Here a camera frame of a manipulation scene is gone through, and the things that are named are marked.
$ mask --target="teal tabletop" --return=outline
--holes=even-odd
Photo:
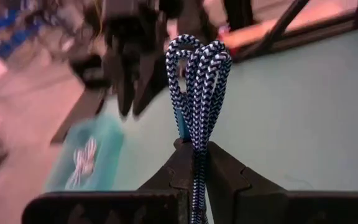
[[[174,151],[168,90],[121,125],[113,189],[134,190]],[[286,189],[358,190],[358,30],[233,65],[211,140]]]

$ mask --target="turquoise table surface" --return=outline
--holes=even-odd
[[[134,190],[174,151],[168,90],[122,128],[113,189]],[[358,190],[358,30],[233,65],[211,140],[286,189]]]

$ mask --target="floor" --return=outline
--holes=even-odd
[[[268,9],[272,2],[283,3]],[[271,19],[280,15],[290,2],[254,0],[254,7],[260,18]],[[341,2],[354,4],[357,0]],[[22,64],[18,68],[12,62],[16,68],[0,82],[0,134],[9,143],[9,157],[0,168],[0,223],[9,220],[19,224],[26,203],[42,193],[62,148],[50,146],[49,142],[83,91],[68,66],[50,64],[44,51]]]

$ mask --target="blue rope strand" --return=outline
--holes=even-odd
[[[196,50],[179,50],[182,44],[192,45]],[[181,58],[188,60],[186,93],[181,92],[177,78],[177,63]],[[232,60],[222,42],[215,40],[204,46],[192,35],[185,34],[171,41],[165,63],[177,127],[181,130],[182,124],[178,122],[181,115],[190,131],[194,150],[191,223],[208,223],[204,212],[207,145],[223,105]]]

